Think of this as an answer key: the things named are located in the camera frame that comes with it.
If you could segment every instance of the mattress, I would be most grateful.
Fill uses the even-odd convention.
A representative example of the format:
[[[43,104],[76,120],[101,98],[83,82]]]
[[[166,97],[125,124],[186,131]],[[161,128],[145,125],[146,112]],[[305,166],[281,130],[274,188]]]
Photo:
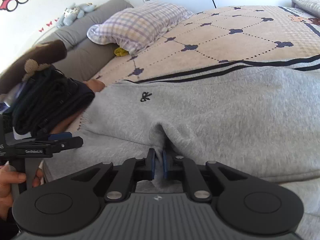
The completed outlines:
[[[282,61],[320,54],[320,22],[298,8],[229,6],[182,21],[136,56],[113,58],[93,78],[106,86],[231,61]],[[75,131],[76,119],[68,128]]]

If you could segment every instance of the black fabric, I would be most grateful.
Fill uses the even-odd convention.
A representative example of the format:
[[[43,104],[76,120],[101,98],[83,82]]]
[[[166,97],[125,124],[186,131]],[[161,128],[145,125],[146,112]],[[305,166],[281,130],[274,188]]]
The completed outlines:
[[[74,80],[78,89],[63,105],[59,106],[56,111],[47,116],[42,123],[37,123],[31,131],[32,136],[43,136],[49,133],[58,123],[67,117],[75,114],[77,111],[86,108],[94,99],[94,92],[82,82]]]
[[[33,137],[48,134],[59,122],[85,108],[94,99],[87,85],[66,78],[53,65],[36,72],[15,104],[12,125],[18,134],[31,132]]]
[[[11,208],[8,213],[7,221],[0,219],[0,239],[1,240],[10,240],[14,238],[19,232],[18,226],[16,225]]]

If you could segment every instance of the black stripe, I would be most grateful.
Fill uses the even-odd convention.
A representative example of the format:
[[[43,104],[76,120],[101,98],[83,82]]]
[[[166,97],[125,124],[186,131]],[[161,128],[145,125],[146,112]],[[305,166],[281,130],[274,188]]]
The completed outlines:
[[[206,75],[201,75],[201,76],[196,76],[196,77],[191,77],[191,78],[185,78],[185,79],[179,79],[179,80],[177,80],[177,79],[176,80],[168,80],[168,81],[162,80],[162,81],[155,81],[155,82],[167,82],[167,83],[189,82],[189,81],[194,81],[194,80],[199,80],[199,79],[223,76],[223,75],[228,74],[230,72],[233,72],[235,70],[248,68],[248,67],[252,67],[252,66],[239,65],[239,66],[234,66],[232,68],[228,68],[228,69],[223,70],[223,71],[219,71],[219,72],[215,72],[215,73],[209,73],[209,74],[206,74]],[[315,65],[315,66],[309,66],[309,67],[293,68],[293,70],[299,70],[299,71],[310,71],[310,70],[316,70],[316,69],[320,69],[320,64]]]
[[[315,34],[317,34],[320,37],[320,32],[314,28],[310,23],[304,23],[305,25],[307,25]]]
[[[205,74],[205,75],[202,75],[202,76],[196,76],[196,77],[192,77],[192,78],[185,78],[185,79],[179,79],[179,80],[177,80],[177,79],[176,80],[168,80],[168,81],[164,81],[163,80],[163,81],[157,81],[157,82],[182,83],[182,82],[194,81],[194,80],[199,80],[199,79],[223,76],[223,75],[228,74],[230,72],[233,72],[235,70],[239,70],[239,69],[243,69],[243,68],[247,68],[247,67],[251,67],[251,66],[240,65],[240,66],[235,66],[235,67],[232,67],[232,68],[228,68],[228,69],[223,70],[223,71]]]
[[[139,80],[135,83],[139,84],[139,83],[145,83],[145,82],[151,82],[151,81],[159,81],[161,79],[168,79],[168,78],[176,78],[176,77],[181,77],[181,76],[193,75],[193,74],[198,74],[198,73],[206,72],[206,71],[213,70],[213,69],[227,67],[227,66],[237,64],[237,63],[244,63],[244,64],[249,64],[251,66],[257,66],[257,67],[262,67],[262,66],[280,67],[280,66],[290,66],[293,64],[297,64],[297,63],[308,63],[308,62],[312,62],[312,61],[315,61],[318,59],[320,59],[320,55],[312,56],[309,58],[295,58],[295,59],[291,59],[288,61],[274,61],[274,62],[253,62],[253,61],[246,61],[246,60],[237,60],[237,61],[231,61],[231,62],[219,64],[219,65],[213,65],[213,66],[209,66],[209,67],[204,67],[204,68],[199,68],[199,69],[183,71],[183,72],[178,72],[178,73],[174,73],[174,74],[168,74],[168,75],[164,75],[164,76]]]
[[[281,8],[282,10],[284,10],[284,11],[290,13],[290,14],[293,14],[294,16],[297,16],[297,17],[299,16],[298,14],[296,14],[294,12],[288,11],[286,8],[283,8],[282,6],[279,6],[279,8]]]
[[[320,64],[315,65],[315,66],[309,66],[309,67],[297,67],[294,68],[295,70],[299,70],[299,71],[310,71],[310,70],[316,70],[320,68]]]

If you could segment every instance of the yellow cloth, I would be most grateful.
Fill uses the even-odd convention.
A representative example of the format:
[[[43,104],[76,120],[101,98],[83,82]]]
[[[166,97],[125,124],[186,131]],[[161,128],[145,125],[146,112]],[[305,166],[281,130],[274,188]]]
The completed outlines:
[[[113,52],[117,57],[123,57],[129,54],[129,52],[127,52],[125,49],[122,48],[117,48],[115,49],[115,51]]]

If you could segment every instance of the light blue plush toy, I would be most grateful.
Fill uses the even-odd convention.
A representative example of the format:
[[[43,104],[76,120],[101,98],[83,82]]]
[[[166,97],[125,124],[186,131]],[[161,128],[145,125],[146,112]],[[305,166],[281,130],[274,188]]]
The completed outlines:
[[[64,25],[71,25],[76,19],[80,19],[84,16],[84,13],[94,11],[96,6],[92,3],[84,3],[77,5],[74,3],[67,7],[63,12],[63,15],[57,21],[57,28],[61,28]]]

